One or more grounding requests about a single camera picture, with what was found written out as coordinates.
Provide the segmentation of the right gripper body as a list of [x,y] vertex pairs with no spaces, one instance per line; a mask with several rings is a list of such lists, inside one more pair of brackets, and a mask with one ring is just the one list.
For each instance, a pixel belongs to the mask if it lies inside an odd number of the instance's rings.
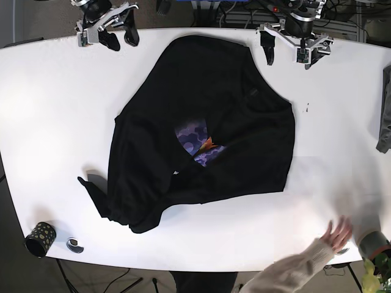
[[108,27],[124,29],[125,20],[134,18],[134,11],[139,8],[137,3],[129,2],[115,7],[111,1],[105,0],[72,1],[71,4],[83,12],[83,18],[76,22],[75,27],[80,47],[100,43],[99,32],[108,31]]

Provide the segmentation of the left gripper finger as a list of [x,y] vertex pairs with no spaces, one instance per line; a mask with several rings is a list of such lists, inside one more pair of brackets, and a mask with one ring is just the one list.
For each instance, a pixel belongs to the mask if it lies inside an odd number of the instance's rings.
[[321,58],[324,57],[324,54],[321,53],[321,52],[318,52],[317,49],[314,49],[312,51],[312,55],[311,55],[311,61],[309,64],[305,64],[305,69],[306,70],[309,70],[314,64],[317,63],[317,61],[319,61]]
[[271,66],[274,63],[275,36],[271,35],[269,32],[261,31],[260,44],[264,50],[267,65]]

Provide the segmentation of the person's hand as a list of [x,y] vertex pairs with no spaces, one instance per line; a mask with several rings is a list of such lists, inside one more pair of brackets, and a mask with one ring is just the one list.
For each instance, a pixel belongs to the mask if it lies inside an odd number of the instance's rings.
[[353,235],[353,225],[350,218],[344,215],[338,219],[337,226],[334,228],[333,221],[330,220],[326,232],[321,236],[321,240],[330,246],[335,254],[336,249],[344,247]]

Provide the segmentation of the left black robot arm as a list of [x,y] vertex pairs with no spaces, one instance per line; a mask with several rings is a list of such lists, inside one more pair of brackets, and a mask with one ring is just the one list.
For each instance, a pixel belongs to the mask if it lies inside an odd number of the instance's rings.
[[320,59],[331,54],[334,39],[325,33],[313,33],[314,21],[319,19],[325,1],[271,1],[269,6],[283,14],[277,23],[263,23],[260,45],[266,62],[274,63],[274,48],[279,39],[293,53],[293,61],[310,69]]

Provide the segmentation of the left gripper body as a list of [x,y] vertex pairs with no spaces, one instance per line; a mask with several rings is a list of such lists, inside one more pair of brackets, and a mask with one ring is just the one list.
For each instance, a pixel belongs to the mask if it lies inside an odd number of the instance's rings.
[[331,45],[334,39],[327,34],[314,34],[313,18],[296,19],[289,15],[281,19],[278,23],[265,23],[257,28],[261,31],[269,32],[276,39],[281,40],[293,52],[293,61],[300,64],[309,64],[312,51],[317,49],[325,56],[331,54]]

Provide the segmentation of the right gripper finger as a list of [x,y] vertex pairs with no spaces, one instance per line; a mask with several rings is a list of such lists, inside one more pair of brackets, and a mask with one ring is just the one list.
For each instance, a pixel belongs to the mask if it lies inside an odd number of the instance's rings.
[[99,42],[110,50],[120,51],[120,43],[114,33],[107,30],[99,32]]
[[125,30],[125,35],[124,35],[125,42],[133,47],[138,46],[140,38],[133,17],[128,17],[125,20],[124,30]]

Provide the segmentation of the person's forearm beige sleeve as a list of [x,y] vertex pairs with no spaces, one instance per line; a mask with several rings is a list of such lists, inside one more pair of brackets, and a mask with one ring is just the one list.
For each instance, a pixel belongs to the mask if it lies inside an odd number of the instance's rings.
[[248,281],[241,292],[296,292],[334,257],[332,248],[315,239],[303,252],[283,258]]

